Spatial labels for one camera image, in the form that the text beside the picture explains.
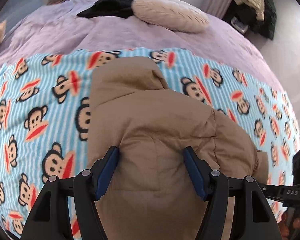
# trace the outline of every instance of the beige pillow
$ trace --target beige pillow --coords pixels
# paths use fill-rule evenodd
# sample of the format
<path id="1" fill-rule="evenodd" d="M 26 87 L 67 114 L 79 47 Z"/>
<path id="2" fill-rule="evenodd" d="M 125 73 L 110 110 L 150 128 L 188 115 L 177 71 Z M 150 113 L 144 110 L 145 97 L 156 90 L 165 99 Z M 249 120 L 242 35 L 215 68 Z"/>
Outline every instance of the beige pillow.
<path id="1" fill-rule="evenodd" d="M 200 33 L 209 25 L 204 12 L 179 0 L 134 0 L 132 10 L 140 20 L 172 31 Z"/>

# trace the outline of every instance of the black cloth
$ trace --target black cloth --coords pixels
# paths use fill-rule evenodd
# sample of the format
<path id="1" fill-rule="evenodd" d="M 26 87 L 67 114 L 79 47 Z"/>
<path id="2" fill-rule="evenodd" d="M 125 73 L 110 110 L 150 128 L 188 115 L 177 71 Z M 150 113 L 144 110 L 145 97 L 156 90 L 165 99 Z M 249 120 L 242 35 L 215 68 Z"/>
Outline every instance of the black cloth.
<path id="1" fill-rule="evenodd" d="M 260 33 L 262 36 L 273 40 L 275 24 L 277 21 L 277 13 L 273 0 L 265 1 L 265 13 L 264 21 L 258 21 L 256 19 L 256 10 L 249 7 L 246 4 L 237 5 L 234 0 L 232 0 L 223 20 L 230 24 L 233 17 L 236 17 L 240 22 L 248 25 L 250 30 L 254 33 Z"/>
<path id="2" fill-rule="evenodd" d="M 133 0 L 99 0 L 92 7 L 77 14 L 79 17 L 117 16 L 128 18 L 133 15 Z"/>

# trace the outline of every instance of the lavender comforter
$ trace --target lavender comforter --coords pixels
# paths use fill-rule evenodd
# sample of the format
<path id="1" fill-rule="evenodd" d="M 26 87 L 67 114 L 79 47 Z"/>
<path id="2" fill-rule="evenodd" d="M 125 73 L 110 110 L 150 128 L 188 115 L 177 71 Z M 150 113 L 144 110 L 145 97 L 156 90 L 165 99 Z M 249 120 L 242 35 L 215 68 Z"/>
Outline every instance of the lavender comforter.
<path id="1" fill-rule="evenodd" d="M 97 0 L 70 0 L 42 6 L 19 22 L 0 47 L 0 68 L 36 53 L 68 54 L 76 49 L 120 50 L 185 48 L 195 55 L 223 62 L 250 73 L 261 82 L 283 91 L 261 53 L 222 20 L 209 16 L 210 26 L 201 34 L 172 32 L 136 17 L 79 18 L 76 15 Z"/>

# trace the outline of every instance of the brown puffer jacket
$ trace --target brown puffer jacket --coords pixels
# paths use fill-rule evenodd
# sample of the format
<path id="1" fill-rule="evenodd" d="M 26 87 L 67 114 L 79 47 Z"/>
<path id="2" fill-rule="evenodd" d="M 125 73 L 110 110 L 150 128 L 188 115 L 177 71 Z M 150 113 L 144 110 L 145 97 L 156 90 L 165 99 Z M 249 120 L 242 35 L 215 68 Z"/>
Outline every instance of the brown puffer jacket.
<path id="1" fill-rule="evenodd" d="M 121 153 L 97 202 L 109 240 L 195 239 L 207 203 L 183 164 L 187 146 L 226 176 L 266 183 L 266 153 L 224 114 L 169 90 L 149 58 L 120 58 L 96 69 L 90 112 L 87 167 L 111 145 Z M 230 235 L 233 205 L 230 199 L 223 239 Z"/>

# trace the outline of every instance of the floor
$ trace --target floor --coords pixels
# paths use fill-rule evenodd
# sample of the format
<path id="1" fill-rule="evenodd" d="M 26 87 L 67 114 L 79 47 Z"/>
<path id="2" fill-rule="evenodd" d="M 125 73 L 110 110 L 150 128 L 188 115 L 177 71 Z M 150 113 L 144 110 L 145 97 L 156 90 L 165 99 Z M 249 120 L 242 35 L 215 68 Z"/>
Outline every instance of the floor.
<path id="1" fill-rule="evenodd" d="M 300 6 L 296 0 L 274 0 L 277 24 L 274 40 L 249 33 L 271 70 L 287 91 L 300 127 Z"/>

